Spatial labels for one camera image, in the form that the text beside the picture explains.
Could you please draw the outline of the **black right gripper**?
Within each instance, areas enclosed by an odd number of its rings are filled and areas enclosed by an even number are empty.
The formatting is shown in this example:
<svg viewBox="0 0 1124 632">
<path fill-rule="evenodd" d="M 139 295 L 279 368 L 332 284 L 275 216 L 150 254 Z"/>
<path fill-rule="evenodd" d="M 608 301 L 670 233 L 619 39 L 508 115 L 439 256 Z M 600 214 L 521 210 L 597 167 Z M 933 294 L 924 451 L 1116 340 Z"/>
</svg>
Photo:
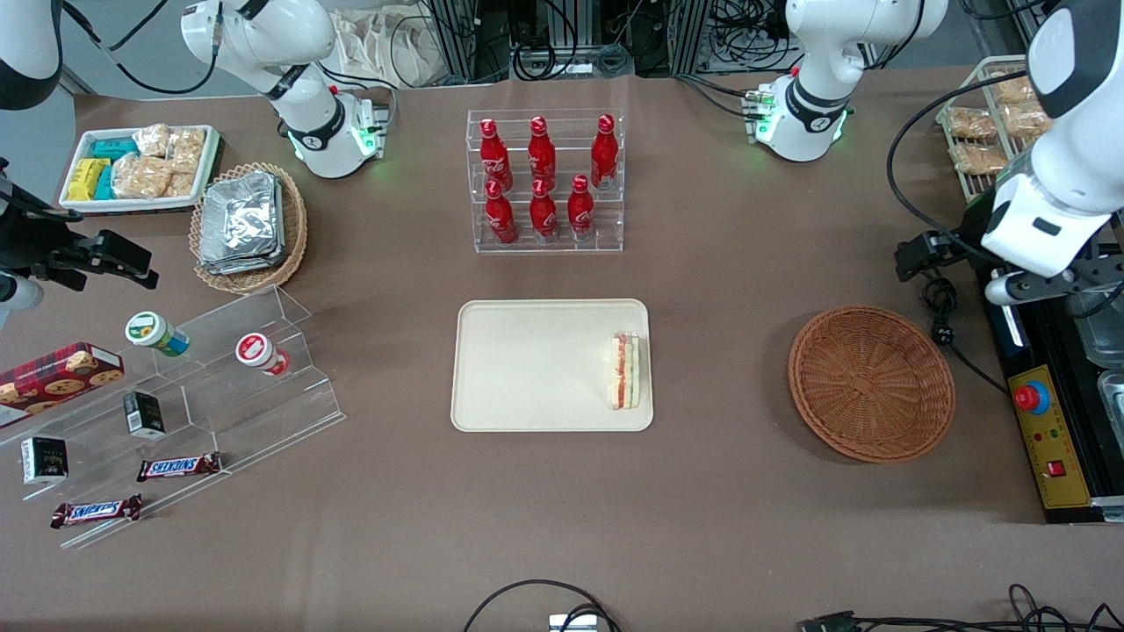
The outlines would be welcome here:
<svg viewBox="0 0 1124 632">
<path fill-rule="evenodd" d="M 83 291 L 87 276 L 71 269 L 80 249 L 92 259 L 116 267 L 88 267 L 89 276 L 124 277 L 140 288 L 153 291 L 160 280 L 151 267 L 151 252 L 135 241 L 126 240 L 114 231 L 99 231 L 85 237 L 67 228 L 64 222 L 36 219 L 18 211 L 12 205 L 4 208 L 1 219 L 1 269 L 18 277 L 63 285 L 70 291 Z M 130 269 L 148 269 L 145 272 Z"/>
</svg>

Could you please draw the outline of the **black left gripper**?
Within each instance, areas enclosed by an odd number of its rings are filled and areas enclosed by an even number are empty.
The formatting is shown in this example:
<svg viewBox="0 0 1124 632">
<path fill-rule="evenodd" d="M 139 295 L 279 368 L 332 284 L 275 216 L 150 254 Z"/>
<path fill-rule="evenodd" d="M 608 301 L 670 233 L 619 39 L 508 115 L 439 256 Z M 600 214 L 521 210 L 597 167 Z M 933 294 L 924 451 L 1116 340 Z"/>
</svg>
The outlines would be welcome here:
<svg viewBox="0 0 1124 632">
<path fill-rule="evenodd" d="M 986 189 L 967 205 L 961 219 L 961 249 L 967 255 L 994 255 L 984 249 L 981 240 L 994 213 L 995 189 Z M 900 241 L 896 249 L 896 276 L 899 283 L 913 277 L 948 267 L 960 260 L 959 245 L 943 233 L 921 233 L 914 240 Z"/>
</svg>

